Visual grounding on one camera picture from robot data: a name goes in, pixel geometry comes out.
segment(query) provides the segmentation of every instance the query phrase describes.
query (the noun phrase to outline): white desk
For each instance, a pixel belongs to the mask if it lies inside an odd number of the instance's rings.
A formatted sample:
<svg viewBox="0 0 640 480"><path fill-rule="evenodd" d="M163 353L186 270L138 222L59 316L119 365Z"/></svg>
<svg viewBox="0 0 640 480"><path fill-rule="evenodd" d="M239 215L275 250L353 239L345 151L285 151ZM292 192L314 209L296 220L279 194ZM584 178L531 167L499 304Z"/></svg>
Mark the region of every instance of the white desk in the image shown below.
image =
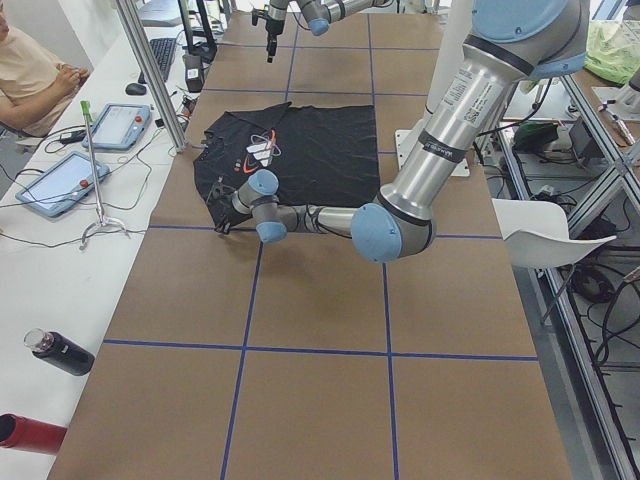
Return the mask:
<svg viewBox="0 0 640 480"><path fill-rule="evenodd" d="M178 32L176 28L147 29L150 38L174 37ZM181 55L178 47L166 84L170 94L178 87L185 88ZM84 124L80 100L89 100L92 114L96 115L109 102L153 104L150 93L138 97L124 93L125 86L136 81L139 71L128 41L122 35L54 130ZM182 101L182 92L178 90L172 100L177 108ZM158 112L154 110L152 117L153 120L158 118ZM131 156L152 138L157 130L153 120L130 152L98 153L97 159L108 163L113 171L123 156ZM64 152L47 154L41 147L27 167L44 170L73 150L83 149L80 144L74 144L67 146ZM153 170L139 204L130 211L106 207L107 214L123 220L130 230L144 230L174 153L169 135L160 132L141 154ZM147 171L146 166L134 159L110 175L102 184L104 202L131 206ZM26 184L31 179L23 175L18 180ZM19 189L14 184L0 205L17 203L14 196ZM86 203L92 201L95 201L95 195L90 194ZM47 244L81 237L84 229L96 219L93 204L78 205L55 220L45 219L25 206L0 208L0 228L5 234ZM64 426L69 424L87 377L73 377L35 359L22 345L22 338L31 328L40 327L59 331L97 353L142 238L142 234L131 234L127 238L121 232L96 236L81 252L79 243L49 249L0 237L0 413L14 413ZM53 456L0 449L0 480L45 479L53 461Z"/></svg>

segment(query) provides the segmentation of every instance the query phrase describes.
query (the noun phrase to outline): black mouse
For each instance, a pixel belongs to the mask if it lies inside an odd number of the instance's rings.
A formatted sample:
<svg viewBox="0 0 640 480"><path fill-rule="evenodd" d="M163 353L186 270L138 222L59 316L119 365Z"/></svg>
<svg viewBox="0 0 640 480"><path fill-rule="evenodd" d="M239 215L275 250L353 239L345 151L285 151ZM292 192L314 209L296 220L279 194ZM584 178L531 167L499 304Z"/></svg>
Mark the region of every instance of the black mouse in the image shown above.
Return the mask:
<svg viewBox="0 0 640 480"><path fill-rule="evenodd" d="M144 95L147 93L147 87L139 83L130 83L127 88L124 89L124 93L127 95Z"/></svg>

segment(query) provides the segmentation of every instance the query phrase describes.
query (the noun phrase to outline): brown floor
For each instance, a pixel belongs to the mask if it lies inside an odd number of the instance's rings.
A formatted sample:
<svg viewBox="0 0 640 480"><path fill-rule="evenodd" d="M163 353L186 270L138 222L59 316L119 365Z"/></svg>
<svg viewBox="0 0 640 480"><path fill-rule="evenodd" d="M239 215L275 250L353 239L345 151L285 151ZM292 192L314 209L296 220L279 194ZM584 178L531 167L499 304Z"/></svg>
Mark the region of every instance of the brown floor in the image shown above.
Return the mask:
<svg viewBox="0 0 640 480"><path fill-rule="evenodd" d="M382 266L335 236L219 236L193 185L206 127L285 100L375 105L391 180L440 35L289 18L267 65L234 17L52 480L571 478L481 169L445 186L427 252Z"/></svg>

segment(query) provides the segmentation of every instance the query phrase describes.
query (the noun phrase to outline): blue device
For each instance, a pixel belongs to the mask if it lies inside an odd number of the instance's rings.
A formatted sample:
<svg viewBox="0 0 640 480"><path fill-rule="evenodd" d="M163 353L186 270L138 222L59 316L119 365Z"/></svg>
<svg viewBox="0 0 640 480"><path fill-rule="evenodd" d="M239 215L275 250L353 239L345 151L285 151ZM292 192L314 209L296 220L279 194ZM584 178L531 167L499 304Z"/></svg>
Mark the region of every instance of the blue device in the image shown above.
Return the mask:
<svg viewBox="0 0 640 480"><path fill-rule="evenodd" d="M135 145L151 120L148 105L108 103L91 127L96 150L126 151ZM89 148L89 141L82 141Z"/></svg>
<svg viewBox="0 0 640 480"><path fill-rule="evenodd" d="M107 165L96 161L98 177L109 173ZM57 217L73 207L93 190L91 160L84 153L71 152L16 194L45 217Z"/></svg>

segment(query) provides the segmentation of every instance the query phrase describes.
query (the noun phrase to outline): black fabric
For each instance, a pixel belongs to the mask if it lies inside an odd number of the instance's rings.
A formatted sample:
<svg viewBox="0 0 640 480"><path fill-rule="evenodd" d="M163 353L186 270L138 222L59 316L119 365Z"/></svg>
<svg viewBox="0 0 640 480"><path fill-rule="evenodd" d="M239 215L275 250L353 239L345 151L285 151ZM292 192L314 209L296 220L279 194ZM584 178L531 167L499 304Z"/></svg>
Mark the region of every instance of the black fabric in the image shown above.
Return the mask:
<svg viewBox="0 0 640 480"><path fill-rule="evenodd" d="M272 129L281 155L267 168L280 181L281 204L359 207L375 197L380 177L373 106L290 105L226 112L205 130L205 150L194 161L195 183L216 225L225 209L218 197L232 189L221 187L212 194L212 187L218 182L233 189L243 185L252 172L238 165L251 135L268 135Z"/></svg>

